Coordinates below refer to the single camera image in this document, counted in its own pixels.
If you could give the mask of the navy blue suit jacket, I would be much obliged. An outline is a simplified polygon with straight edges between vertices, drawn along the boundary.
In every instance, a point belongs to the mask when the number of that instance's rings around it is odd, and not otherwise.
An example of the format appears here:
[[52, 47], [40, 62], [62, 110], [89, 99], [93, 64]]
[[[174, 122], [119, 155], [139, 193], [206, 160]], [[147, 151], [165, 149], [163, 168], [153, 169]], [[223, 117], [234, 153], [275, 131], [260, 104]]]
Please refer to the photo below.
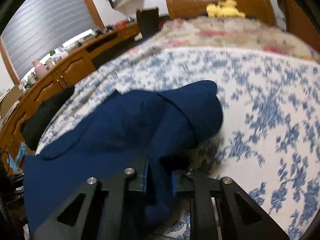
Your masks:
[[175, 90], [113, 92], [71, 131], [25, 160], [24, 201], [35, 231], [86, 179], [103, 179], [148, 163], [155, 186], [151, 220], [172, 201], [172, 173], [189, 149], [215, 136], [223, 123], [217, 84], [203, 80]]

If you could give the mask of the blue floral white bedsheet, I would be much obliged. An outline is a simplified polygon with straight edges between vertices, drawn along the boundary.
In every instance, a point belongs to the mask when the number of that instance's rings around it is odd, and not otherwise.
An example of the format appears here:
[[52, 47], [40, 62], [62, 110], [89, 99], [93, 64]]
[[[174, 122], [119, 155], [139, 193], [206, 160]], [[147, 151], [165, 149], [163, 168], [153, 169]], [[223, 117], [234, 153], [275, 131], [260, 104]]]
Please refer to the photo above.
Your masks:
[[36, 153], [73, 129], [113, 91], [217, 84], [220, 133], [195, 152], [214, 178], [230, 176], [299, 239], [319, 211], [319, 64], [237, 48], [138, 46], [76, 84]]

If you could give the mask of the black folded garment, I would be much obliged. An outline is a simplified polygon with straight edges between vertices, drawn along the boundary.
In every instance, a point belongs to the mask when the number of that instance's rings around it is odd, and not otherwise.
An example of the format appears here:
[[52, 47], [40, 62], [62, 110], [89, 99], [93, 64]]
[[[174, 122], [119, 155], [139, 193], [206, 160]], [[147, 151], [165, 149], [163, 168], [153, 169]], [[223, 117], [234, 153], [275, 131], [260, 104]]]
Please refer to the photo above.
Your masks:
[[49, 99], [44, 100], [36, 113], [21, 124], [20, 132], [24, 142], [32, 151], [37, 149], [38, 143], [52, 118], [73, 95], [74, 90], [75, 86], [67, 87]]

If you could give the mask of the cardboard box on desk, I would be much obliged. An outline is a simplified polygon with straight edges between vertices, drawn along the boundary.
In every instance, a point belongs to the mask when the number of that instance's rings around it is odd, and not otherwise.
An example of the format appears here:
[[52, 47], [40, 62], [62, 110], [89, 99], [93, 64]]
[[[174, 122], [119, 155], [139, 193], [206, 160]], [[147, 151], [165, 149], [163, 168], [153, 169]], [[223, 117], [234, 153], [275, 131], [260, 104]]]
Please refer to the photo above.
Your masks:
[[23, 90], [19, 85], [15, 85], [11, 90], [1, 97], [1, 118], [4, 118], [14, 106], [17, 105], [19, 98], [22, 96]]

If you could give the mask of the long wooden desk cabinet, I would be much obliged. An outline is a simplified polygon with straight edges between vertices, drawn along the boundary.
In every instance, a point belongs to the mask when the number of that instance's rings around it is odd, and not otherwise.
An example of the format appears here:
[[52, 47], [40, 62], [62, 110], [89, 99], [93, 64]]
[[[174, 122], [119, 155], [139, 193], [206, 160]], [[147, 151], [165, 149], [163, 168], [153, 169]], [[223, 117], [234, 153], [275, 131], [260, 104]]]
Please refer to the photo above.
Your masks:
[[20, 126], [37, 111], [41, 102], [75, 85], [120, 55], [139, 32], [138, 24], [133, 22], [87, 42], [60, 61], [22, 96], [1, 130], [1, 160], [8, 175], [13, 174], [13, 161], [8, 160], [8, 155], [14, 159], [24, 140]]

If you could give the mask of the pink vase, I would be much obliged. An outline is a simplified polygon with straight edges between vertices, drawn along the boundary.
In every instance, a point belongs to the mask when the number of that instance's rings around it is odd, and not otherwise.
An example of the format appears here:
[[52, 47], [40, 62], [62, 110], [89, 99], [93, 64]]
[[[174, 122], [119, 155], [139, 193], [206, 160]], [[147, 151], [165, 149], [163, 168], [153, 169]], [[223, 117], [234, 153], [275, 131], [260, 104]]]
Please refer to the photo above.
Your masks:
[[39, 59], [35, 59], [33, 61], [33, 66], [35, 74], [39, 79], [47, 75], [48, 70], [46, 66], [39, 61]]

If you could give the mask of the red basket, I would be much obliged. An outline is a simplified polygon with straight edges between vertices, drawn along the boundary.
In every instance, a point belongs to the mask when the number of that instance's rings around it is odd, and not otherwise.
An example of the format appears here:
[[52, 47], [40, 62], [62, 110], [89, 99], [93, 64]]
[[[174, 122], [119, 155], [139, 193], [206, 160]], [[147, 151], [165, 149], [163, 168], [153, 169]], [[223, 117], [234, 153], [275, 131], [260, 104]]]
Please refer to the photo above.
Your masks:
[[125, 28], [126, 26], [127, 26], [127, 22], [125, 20], [119, 21], [114, 25], [116, 29], [122, 29], [122, 28]]

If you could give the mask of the pink floral quilt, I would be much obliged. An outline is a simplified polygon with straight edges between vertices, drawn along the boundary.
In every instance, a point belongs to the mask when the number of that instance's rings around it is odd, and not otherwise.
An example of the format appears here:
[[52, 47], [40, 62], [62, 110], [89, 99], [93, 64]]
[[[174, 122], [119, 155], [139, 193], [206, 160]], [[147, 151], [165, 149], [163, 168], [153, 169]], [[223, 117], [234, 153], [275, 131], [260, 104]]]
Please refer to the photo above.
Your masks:
[[234, 47], [319, 63], [319, 52], [297, 36], [260, 20], [200, 16], [167, 21], [152, 41], [163, 47]]

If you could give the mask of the grey window blind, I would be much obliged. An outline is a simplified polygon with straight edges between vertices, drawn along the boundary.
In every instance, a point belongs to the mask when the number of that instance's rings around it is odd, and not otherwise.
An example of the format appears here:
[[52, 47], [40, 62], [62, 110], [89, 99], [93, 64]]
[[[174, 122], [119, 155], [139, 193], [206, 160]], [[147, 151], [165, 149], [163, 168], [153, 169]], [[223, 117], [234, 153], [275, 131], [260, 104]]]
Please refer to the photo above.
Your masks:
[[19, 78], [51, 50], [95, 24], [84, 0], [26, 0], [15, 12], [2, 38]]

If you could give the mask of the dark wooden chair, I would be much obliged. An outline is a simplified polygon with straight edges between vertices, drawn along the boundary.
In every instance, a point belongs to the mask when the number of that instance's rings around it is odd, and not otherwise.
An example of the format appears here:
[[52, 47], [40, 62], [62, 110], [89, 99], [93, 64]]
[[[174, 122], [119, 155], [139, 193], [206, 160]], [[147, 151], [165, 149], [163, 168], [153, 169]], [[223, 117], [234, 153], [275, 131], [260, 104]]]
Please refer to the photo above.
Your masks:
[[158, 7], [143, 10], [138, 9], [136, 11], [136, 19], [144, 40], [159, 32], [160, 16]]

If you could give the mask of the wooden wardrobe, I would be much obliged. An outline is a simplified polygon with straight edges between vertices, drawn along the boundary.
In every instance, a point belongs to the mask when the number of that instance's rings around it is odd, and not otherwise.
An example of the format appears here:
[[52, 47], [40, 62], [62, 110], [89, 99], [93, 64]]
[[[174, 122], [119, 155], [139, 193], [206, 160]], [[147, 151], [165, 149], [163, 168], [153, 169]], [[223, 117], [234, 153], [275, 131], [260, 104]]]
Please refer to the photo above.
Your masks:
[[277, 0], [285, 15], [286, 31], [301, 38], [319, 52], [319, 34], [307, 14], [294, 0]]

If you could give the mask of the yellow plush toy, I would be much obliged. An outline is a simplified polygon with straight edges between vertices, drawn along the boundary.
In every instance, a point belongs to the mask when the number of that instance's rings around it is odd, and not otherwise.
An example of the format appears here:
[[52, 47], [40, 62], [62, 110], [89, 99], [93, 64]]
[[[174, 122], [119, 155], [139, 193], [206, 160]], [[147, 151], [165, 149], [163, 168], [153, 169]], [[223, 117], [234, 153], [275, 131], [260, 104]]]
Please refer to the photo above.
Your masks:
[[206, 11], [209, 17], [240, 17], [245, 18], [246, 14], [240, 12], [237, 8], [237, 2], [235, 0], [225, 0], [215, 4], [208, 4]]

